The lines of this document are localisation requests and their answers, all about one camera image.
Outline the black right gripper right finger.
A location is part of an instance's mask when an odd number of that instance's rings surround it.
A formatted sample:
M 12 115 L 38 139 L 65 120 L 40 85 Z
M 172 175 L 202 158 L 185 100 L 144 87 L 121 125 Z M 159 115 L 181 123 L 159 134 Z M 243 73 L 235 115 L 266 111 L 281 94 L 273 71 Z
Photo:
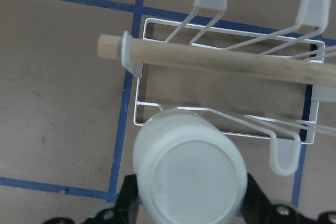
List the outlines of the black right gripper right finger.
M 240 213 L 247 224 L 268 223 L 271 202 L 250 173 L 247 173 L 247 189 Z

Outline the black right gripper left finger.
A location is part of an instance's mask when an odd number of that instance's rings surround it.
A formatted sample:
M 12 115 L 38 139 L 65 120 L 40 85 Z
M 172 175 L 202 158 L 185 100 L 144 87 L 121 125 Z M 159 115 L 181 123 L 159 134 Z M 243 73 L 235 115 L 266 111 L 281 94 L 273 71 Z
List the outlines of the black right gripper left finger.
M 136 174 L 126 175 L 114 204 L 112 223 L 134 224 L 139 211 L 139 192 Z

